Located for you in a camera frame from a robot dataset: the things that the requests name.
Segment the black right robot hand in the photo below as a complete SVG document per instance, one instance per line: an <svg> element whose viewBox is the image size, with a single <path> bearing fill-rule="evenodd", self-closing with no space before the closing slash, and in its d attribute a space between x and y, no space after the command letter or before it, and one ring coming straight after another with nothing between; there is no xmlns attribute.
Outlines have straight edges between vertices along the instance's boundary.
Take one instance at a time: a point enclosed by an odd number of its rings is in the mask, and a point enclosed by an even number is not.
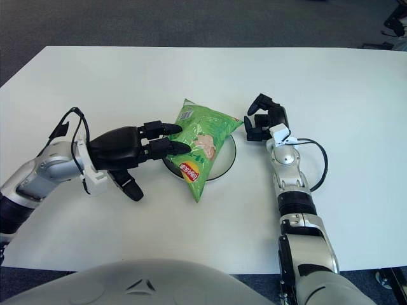
<svg viewBox="0 0 407 305"><path fill-rule="evenodd" d="M244 117L247 140L252 142L269 140L272 138L270 128L279 124L289 127L285 108L260 93Z"/></svg>

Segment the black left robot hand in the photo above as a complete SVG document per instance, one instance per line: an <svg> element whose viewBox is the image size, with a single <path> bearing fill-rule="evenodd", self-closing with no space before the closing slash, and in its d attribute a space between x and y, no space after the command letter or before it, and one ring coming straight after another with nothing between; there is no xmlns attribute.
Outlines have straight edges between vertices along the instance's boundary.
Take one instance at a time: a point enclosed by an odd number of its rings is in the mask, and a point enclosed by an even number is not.
<svg viewBox="0 0 407 305"><path fill-rule="evenodd" d="M189 153L188 144L169 139L182 130L176 124L152 121L106 132L90 141L87 148L95 169L105 170L126 196L139 201L144 193L128 171L151 159Z"/></svg>

